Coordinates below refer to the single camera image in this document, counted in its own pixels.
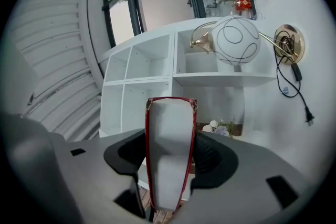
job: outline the white flower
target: white flower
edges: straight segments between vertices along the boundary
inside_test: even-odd
[[[217,121],[210,121],[210,126],[212,128],[217,128],[218,127],[218,122]]]
[[[220,134],[223,136],[230,136],[229,132],[227,130],[227,128],[225,126],[219,126],[216,130],[215,130],[215,134]]]
[[[203,127],[202,129],[204,132],[209,132],[209,133],[212,133],[213,130],[212,130],[212,127],[210,125],[206,125]]]

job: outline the white wall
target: white wall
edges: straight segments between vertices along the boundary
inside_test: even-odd
[[[183,97],[195,98],[198,107],[202,108],[197,110],[197,122],[221,119],[226,123],[234,120],[235,124],[243,124],[243,88],[186,87]]]
[[[301,93],[316,118],[314,125],[308,126],[300,97],[288,99],[281,95],[276,81],[270,82],[245,90],[245,107],[250,109],[246,114],[253,117],[245,118],[242,139],[273,150],[316,183],[334,158],[336,24],[324,0],[270,0],[261,12],[263,19],[256,23],[268,36],[282,24],[302,32],[306,50],[298,64],[303,77]],[[268,49],[274,57],[272,47]],[[274,59],[270,68],[276,69]],[[290,67],[281,66],[281,70],[293,78]],[[289,94],[295,93],[286,82],[280,83],[282,88],[289,87]]]
[[[194,18],[188,0],[139,0],[145,31]]]
[[[83,15],[87,14],[87,17],[83,18],[83,21],[88,20],[89,24],[85,31],[87,35],[90,35],[87,39],[91,39],[92,42],[94,51],[92,51],[93,61],[97,61],[98,59],[98,62],[99,56],[111,49],[104,12],[101,10],[103,3],[103,0],[87,0],[87,5],[83,5],[80,11]]]
[[[25,115],[63,135],[86,115],[95,117],[93,122],[99,119],[99,79],[91,73],[92,64],[96,69],[98,65],[92,62],[94,55],[87,57],[91,46],[83,30],[87,17],[80,13],[86,1],[18,0],[7,25],[9,38],[40,78]],[[29,85],[16,83],[17,87]],[[68,138],[83,136],[81,130],[89,134],[86,126],[90,121],[68,132]]]

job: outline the black rubber part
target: black rubber part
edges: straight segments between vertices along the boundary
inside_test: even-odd
[[[70,151],[73,156],[77,156],[79,154],[85,153],[86,151],[82,148],[77,148],[75,150]]]
[[[143,130],[111,146],[104,152],[105,162],[118,174],[133,176],[138,182],[138,170],[146,156]]]
[[[228,181],[238,168],[238,156],[229,147],[196,132],[193,157],[195,178],[193,189],[216,188]]]
[[[299,68],[298,64],[297,63],[292,63],[290,66],[293,70],[296,81],[301,81],[302,80],[302,74],[301,74],[301,71],[300,71],[300,68]]]
[[[266,182],[277,197],[283,209],[298,198],[298,194],[282,176],[267,178]]]
[[[147,206],[147,208],[145,208],[146,220],[149,222],[153,222],[154,213],[155,213],[154,208],[151,205]]]
[[[128,212],[140,217],[145,218],[145,211],[141,204],[138,185],[135,184],[132,188],[125,190],[119,195],[114,202],[126,209]]]

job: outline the shelf compartment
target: shelf compartment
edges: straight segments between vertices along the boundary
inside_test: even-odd
[[[104,86],[113,86],[113,85],[119,85],[119,84],[129,84],[129,83],[145,83],[149,81],[166,81],[167,76],[157,76],[157,77],[146,77],[146,78],[138,78],[138,79],[125,79],[125,80],[118,80],[118,81],[110,81],[110,82],[105,82]]]
[[[121,133],[122,96],[123,85],[103,87],[100,128],[107,136]]]
[[[138,170],[138,184],[149,190],[149,185],[148,185],[148,176],[147,176],[147,168],[145,165],[141,164],[139,170]]]
[[[168,80],[133,81],[125,84],[122,104],[122,132],[145,127],[148,98],[171,96]]]
[[[205,30],[199,29],[194,37],[200,37]],[[234,67],[220,62],[214,52],[205,52],[202,48],[190,48],[192,31],[178,32],[175,36],[174,74],[198,72],[234,72]]]
[[[235,119],[236,124],[243,124],[245,100],[242,87],[183,87],[175,78],[172,96],[197,100],[198,123],[208,124],[220,119],[228,123]]]
[[[241,72],[184,73],[173,77],[183,87],[256,87],[276,79],[267,74]]]
[[[130,51],[131,48],[128,48],[111,55],[106,69],[105,82],[125,79]]]
[[[126,79],[169,76],[170,35],[134,45],[131,50]]]

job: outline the wooden floor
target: wooden floor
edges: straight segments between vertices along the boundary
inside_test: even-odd
[[[140,191],[140,197],[142,201],[142,206],[144,209],[146,209],[147,206],[150,206],[151,204],[151,198],[149,195],[149,190],[146,190],[142,187],[139,187]],[[166,212],[166,211],[157,211],[154,214],[153,223],[155,224],[166,224],[169,223],[170,219],[173,217],[172,212]]]

